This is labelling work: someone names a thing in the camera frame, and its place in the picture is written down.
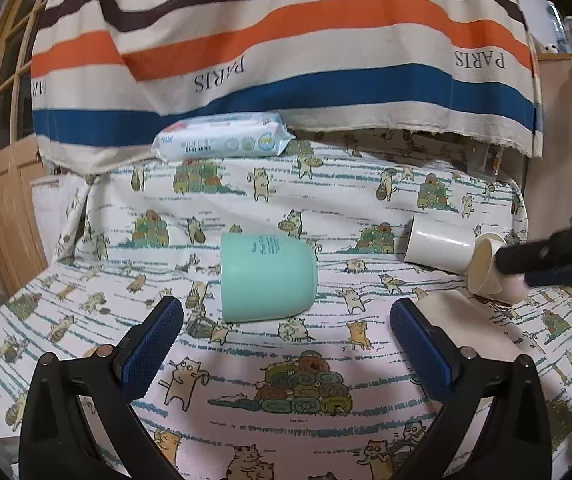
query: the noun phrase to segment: screw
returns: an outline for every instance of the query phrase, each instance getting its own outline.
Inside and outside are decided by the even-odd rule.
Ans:
[[[477,357],[477,351],[474,348],[471,348],[470,346],[463,346],[460,348],[460,353],[466,358],[466,359],[474,359],[475,357]]]
[[[48,352],[48,353],[42,354],[39,362],[41,365],[47,365],[47,364],[50,364],[50,362],[52,361],[52,359],[54,357],[55,357],[55,354],[53,354],[52,352]]]
[[[525,367],[525,368],[530,367],[531,361],[527,355],[522,354],[517,359],[523,367]]]
[[[96,351],[95,353],[99,356],[99,357],[108,357],[110,354],[112,354],[112,345],[101,345]]]

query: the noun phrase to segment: teal cup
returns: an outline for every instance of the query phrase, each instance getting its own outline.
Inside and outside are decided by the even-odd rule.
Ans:
[[[313,249],[283,235],[221,235],[221,317],[225,322],[296,316],[317,293]]]

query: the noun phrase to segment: striped fabric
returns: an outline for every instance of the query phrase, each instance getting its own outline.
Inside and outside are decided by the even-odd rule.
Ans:
[[[31,78],[42,154],[82,173],[181,118],[455,132],[541,156],[516,0],[48,0]]]

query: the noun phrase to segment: white mug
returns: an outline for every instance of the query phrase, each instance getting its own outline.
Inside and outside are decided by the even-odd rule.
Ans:
[[[474,249],[472,229],[415,213],[404,261],[463,274]]]
[[[480,240],[468,268],[468,290],[471,294],[514,305],[528,296],[523,274],[505,276],[495,267],[495,253],[504,243],[486,238]]]

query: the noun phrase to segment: door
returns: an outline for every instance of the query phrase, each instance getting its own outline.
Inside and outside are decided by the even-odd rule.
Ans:
[[[10,0],[0,21],[0,272],[12,294],[47,261],[32,209],[44,176],[32,126],[31,54],[46,0]]]

